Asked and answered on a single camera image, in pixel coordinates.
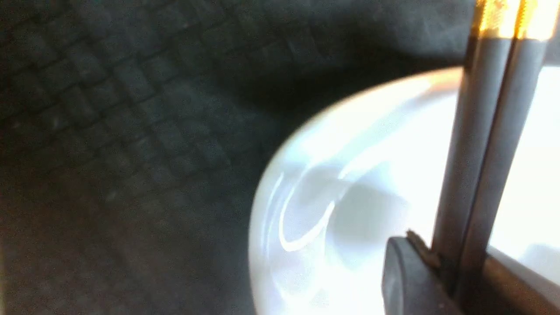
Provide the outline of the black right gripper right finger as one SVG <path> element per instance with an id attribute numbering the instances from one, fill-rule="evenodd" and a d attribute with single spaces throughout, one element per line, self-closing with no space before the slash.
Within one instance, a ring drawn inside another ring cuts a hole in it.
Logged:
<path id="1" fill-rule="evenodd" d="M 510 259 L 486 259 L 477 296 L 479 315 L 557 315 L 559 287 Z"/>

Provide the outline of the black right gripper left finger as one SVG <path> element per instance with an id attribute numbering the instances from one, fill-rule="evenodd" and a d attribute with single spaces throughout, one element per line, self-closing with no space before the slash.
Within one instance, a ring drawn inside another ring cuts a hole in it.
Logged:
<path id="1" fill-rule="evenodd" d="M 386 315 L 462 315 L 437 275 L 440 266 L 414 231 L 389 238 L 381 285 Z"/>

